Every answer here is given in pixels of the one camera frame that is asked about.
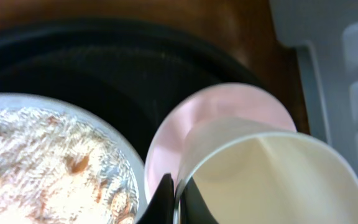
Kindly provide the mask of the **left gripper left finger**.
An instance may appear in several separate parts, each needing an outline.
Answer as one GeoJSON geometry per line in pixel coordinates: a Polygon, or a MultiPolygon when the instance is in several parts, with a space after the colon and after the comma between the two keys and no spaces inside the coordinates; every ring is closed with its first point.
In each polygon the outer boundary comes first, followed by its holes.
{"type": "Polygon", "coordinates": [[[171,174],[165,174],[145,212],[136,224],[172,224],[175,203],[171,174]]]}

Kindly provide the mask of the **pink saucer bowl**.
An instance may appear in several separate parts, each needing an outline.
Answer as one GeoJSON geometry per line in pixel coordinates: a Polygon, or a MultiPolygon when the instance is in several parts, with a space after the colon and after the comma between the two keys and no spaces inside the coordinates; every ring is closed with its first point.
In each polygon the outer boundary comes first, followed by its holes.
{"type": "Polygon", "coordinates": [[[158,127],[145,161],[145,197],[151,201],[164,174],[175,184],[188,133],[198,125],[225,116],[250,119],[297,132],[283,104],[262,88],[244,83],[221,83],[204,88],[179,103],[158,127]]]}

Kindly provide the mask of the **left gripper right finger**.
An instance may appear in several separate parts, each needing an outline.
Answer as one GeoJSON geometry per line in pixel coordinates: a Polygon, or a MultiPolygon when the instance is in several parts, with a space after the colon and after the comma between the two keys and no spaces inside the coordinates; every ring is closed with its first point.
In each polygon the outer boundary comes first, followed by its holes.
{"type": "Polygon", "coordinates": [[[179,208],[181,224],[218,224],[192,178],[181,194],[179,208]]]}

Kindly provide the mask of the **cream paper cup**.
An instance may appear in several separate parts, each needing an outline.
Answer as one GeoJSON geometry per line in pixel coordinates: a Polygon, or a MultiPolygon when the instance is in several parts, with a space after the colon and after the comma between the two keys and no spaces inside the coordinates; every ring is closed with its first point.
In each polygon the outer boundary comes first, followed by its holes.
{"type": "Polygon", "coordinates": [[[326,143],[240,118],[193,128],[177,192],[193,180],[218,223],[358,223],[358,178],[326,143]]]}

